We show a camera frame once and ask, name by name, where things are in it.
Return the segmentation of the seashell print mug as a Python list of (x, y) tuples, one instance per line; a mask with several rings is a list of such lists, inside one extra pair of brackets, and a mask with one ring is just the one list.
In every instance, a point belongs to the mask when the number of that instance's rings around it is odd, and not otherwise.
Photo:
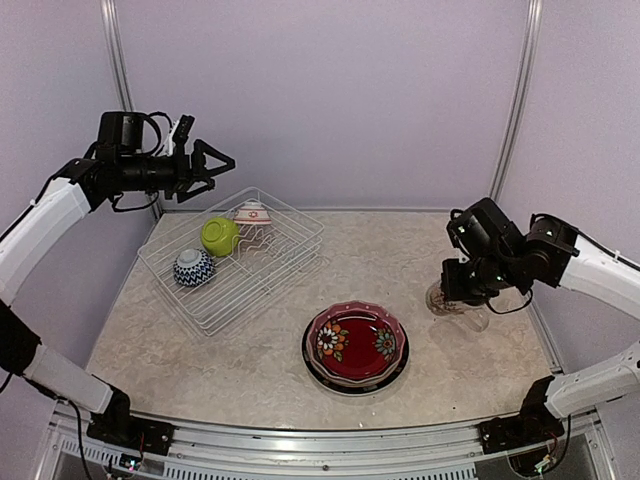
[(439, 282), (433, 283), (426, 290), (425, 304), (436, 317), (454, 316), (476, 333), (485, 331), (489, 326), (489, 317), (483, 306), (447, 301)]

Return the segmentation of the red white patterned bowl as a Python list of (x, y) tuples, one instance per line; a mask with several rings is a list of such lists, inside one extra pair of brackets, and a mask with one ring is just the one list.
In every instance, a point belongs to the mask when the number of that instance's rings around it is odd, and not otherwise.
[(238, 225), (270, 225), (270, 214), (259, 201), (245, 201), (234, 213), (233, 220)]

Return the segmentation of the lime green bowl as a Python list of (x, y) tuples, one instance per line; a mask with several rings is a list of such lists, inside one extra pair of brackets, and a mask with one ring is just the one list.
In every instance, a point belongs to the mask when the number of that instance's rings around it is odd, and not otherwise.
[(214, 257), (231, 255), (240, 239), (239, 226), (231, 219), (214, 217), (205, 222), (200, 232), (204, 249)]

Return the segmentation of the blue white patterned cup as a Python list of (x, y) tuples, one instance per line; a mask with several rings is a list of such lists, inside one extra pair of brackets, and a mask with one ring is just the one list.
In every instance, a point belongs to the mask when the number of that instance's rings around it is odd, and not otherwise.
[(203, 249), (183, 250), (173, 263), (173, 279), (184, 287), (198, 287), (210, 281), (216, 273), (211, 256)]

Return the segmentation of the black wavy line bowl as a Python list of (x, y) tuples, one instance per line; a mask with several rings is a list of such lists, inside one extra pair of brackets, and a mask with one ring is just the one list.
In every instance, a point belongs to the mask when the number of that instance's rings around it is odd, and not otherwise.
[(310, 334), (312, 359), (350, 382), (386, 373), (399, 359), (396, 330), (372, 312), (327, 314)]

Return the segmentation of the pink dotted scalloped plate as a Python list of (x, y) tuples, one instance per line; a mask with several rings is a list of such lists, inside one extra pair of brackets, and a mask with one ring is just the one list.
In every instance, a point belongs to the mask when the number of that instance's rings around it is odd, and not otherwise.
[(410, 353), (399, 320), (379, 305), (357, 300), (319, 313), (308, 324), (301, 349), (305, 365), (319, 381), (351, 390), (393, 381)]

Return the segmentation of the black rimmed striped plate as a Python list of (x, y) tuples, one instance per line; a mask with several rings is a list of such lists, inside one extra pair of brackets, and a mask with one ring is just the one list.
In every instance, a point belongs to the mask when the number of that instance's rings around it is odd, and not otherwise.
[(302, 359), (311, 377), (322, 386), (334, 392), (345, 395), (366, 395), (379, 391), (393, 383), (408, 365), (410, 349), (406, 332), (401, 325), (391, 325), (396, 330), (396, 336), (399, 340), (400, 356), (386, 373), (360, 382), (350, 382), (333, 377), (312, 359), (310, 334), (315, 326), (317, 326), (315, 323), (309, 323), (304, 332), (304, 338), (301, 341)]

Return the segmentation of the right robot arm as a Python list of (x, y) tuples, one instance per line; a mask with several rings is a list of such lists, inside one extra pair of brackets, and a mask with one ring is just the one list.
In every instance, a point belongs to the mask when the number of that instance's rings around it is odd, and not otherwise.
[[(515, 288), (531, 297), (535, 283), (595, 298), (639, 316), (639, 266), (550, 214), (534, 214), (521, 233), (499, 206), (483, 198), (450, 213), (446, 231), (462, 258), (442, 263), (440, 289), (448, 303), (490, 306)], [(523, 444), (546, 432), (551, 417), (567, 418), (639, 388), (639, 345), (572, 374), (547, 377), (529, 391), (530, 405), (513, 419), (511, 433)]]

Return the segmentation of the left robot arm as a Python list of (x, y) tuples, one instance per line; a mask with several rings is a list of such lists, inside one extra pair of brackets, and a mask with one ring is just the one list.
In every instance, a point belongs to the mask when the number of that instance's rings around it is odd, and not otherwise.
[(110, 111), (100, 118), (97, 140), (85, 156), (54, 173), (39, 195), (1, 235), (1, 367), (57, 398), (89, 411), (121, 445), (140, 434), (130, 400), (45, 346), (12, 310), (22, 285), (51, 248), (104, 202), (118, 204), (127, 192), (163, 194), (185, 202), (215, 187), (215, 178), (235, 168), (228, 155), (197, 139), (186, 152), (194, 117), (182, 116), (155, 146), (143, 148), (144, 128), (159, 127), (154, 114)]

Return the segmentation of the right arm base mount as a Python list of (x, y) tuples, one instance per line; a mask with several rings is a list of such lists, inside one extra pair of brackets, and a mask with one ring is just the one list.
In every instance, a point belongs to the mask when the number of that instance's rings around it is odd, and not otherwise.
[(477, 425), (484, 454), (522, 448), (565, 433), (562, 420), (545, 406), (547, 389), (553, 379), (547, 376), (536, 380), (517, 414), (495, 417)]

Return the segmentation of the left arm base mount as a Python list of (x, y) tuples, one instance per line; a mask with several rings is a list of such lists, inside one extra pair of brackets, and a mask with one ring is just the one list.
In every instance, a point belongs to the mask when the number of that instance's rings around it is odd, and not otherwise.
[(167, 456), (175, 426), (171, 423), (131, 414), (131, 400), (110, 386), (112, 396), (103, 413), (92, 413), (87, 436), (106, 444)]

